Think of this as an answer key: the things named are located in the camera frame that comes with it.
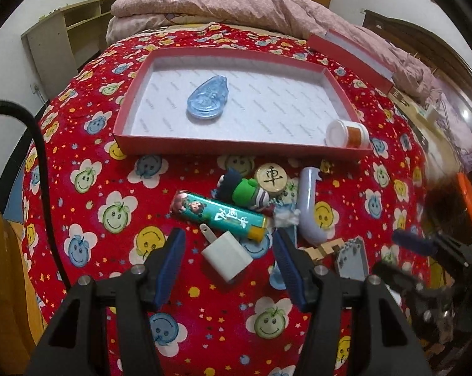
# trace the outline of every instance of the wall outlet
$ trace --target wall outlet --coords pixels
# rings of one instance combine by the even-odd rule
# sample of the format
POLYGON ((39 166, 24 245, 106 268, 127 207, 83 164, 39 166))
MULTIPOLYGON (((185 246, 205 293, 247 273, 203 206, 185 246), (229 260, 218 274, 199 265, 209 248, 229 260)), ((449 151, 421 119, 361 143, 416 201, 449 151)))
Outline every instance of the wall outlet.
POLYGON ((31 83, 30 84, 30 89, 32 90, 32 94, 35 95, 37 91, 40 91, 41 88, 37 83, 31 83))

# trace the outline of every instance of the black cable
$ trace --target black cable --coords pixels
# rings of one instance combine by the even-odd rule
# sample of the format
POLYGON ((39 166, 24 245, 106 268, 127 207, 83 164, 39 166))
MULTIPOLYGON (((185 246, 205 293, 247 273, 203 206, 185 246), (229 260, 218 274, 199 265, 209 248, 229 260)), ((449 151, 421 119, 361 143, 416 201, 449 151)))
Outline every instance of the black cable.
POLYGON ((51 250, 51 255, 57 269, 59 270, 60 277, 65 285, 67 291, 70 290, 70 281, 67 273, 65 272, 64 265, 60 259, 59 249, 56 247, 55 235, 53 230, 53 223, 51 221, 51 209, 49 201, 49 184, 48 184, 48 162, 46 159, 46 149, 44 147, 44 139, 41 134, 41 130, 37 125, 37 121, 34 116, 25 108, 16 103, 9 102, 7 100, 0 99, 0 115, 10 116, 21 121, 29 130, 34 140, 34 145, 37 151, 37 159, 39 161, 39 179, 41 187, 41 202, 43 206, 44 223, 46 226, 46 236, 48 239, 48 245, 51 250))

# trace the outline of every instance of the white charger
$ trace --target white charger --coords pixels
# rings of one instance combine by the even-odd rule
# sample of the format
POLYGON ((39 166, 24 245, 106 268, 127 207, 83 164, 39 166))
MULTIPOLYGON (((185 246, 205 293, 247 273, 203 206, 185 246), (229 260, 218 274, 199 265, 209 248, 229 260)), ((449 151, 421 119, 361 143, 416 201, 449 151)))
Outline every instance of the white charger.
POLYGON ((225 232, 218 238, 206 224, 200 224, 199 228, 210 243, 201 254, 225 282, 231 281, 253 261, 232 233, 225 232))

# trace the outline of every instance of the wooden headboard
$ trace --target wooden headboard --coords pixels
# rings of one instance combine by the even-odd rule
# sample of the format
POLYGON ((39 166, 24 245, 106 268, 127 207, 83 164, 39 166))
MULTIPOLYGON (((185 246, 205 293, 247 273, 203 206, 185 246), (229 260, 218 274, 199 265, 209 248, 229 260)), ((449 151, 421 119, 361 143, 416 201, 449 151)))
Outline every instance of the wooden headboard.
POLYGON ((472 131, 472 69, 464 59, 436 34, 408 21, 388 18, 366 10, 365 28, 420 59, 452 90, 447 95, 472 131))

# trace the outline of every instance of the red bedsheet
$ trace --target red bedsheet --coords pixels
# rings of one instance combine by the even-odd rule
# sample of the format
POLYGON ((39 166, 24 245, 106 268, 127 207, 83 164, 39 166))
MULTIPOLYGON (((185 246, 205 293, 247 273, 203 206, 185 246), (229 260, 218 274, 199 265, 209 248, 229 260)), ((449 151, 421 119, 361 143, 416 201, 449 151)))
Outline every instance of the red bedsheet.
MULTIPOLYGON (((424 258, 391 246, 396 227, 421 232, 419 220, 425 196, 424 155, 407 123, 392 102, 366 85, 349 69, 309 51, 303 40, 252 34, 226 25, 204 31, 141 34, 110 46, 85 66, 67 89, 53 100, 41 120, 49 156, 51 214, 55 237, 72 283, 82 274, 95 279, 119 275, 161 247, 173 227, 187 233, 187 249, 169 303, 153 318, 153 334, 166 375, 213 376, 261 374, 291 376, 307 331, 310 315, 292 307, 286 291, 269 285, 274 256, 265 244, 237 282, 227 285, 200 252, 204 238, 195 224, 169 213, 178 189, 205 196, 216 187, 228 166, 245 172, 265 162, 277 162, 290 178, 301 167, 320 166, 317 185, 318 219, 329 238, 361 236, 370 266, 392 261, 428 280, 424 258), (359 163, 334 160, 293 160, 234 156, 124 156, 111 131, 120 102, 147 54, 163 46, 216 46, 288 55, 328 67, 338 79, 370 132, 373 154, 359 163), (119 202, 115 220, 103 219, 119 202), (262 338, 254 322, 266 308, 282 314, 277 337, 262 338)), ((44 231, 37 155, 31 147, 23 183, 24 257, 47 321, 63 301, 65 289, 57 276, 44 231)), ((107 311, 112 374, 121 362, 115 313, 107 311)), ((349 311, 343 315, 337 374, 349 348, 349 311)))

